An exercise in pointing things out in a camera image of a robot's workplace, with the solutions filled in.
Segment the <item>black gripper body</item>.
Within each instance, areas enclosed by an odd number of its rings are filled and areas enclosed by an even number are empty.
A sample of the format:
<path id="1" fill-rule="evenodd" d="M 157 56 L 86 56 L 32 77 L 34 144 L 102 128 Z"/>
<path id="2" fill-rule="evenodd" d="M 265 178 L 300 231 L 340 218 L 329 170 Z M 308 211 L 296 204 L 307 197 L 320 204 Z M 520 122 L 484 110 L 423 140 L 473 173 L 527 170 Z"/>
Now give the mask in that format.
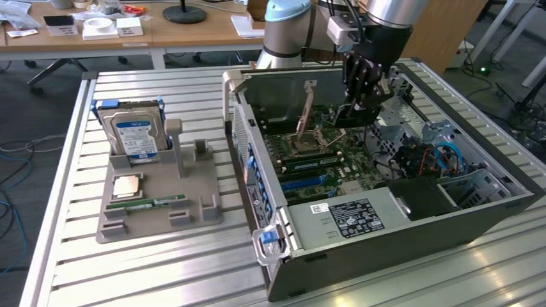
<path id="1" fill-rule="evenodd" d="M 365 40 L 353 45 L 356 58 L 380 65 L 381 71 L 385 72 L 399 59 L 411 34 L 412 26 L 407 28 L 365 26 Z"/>

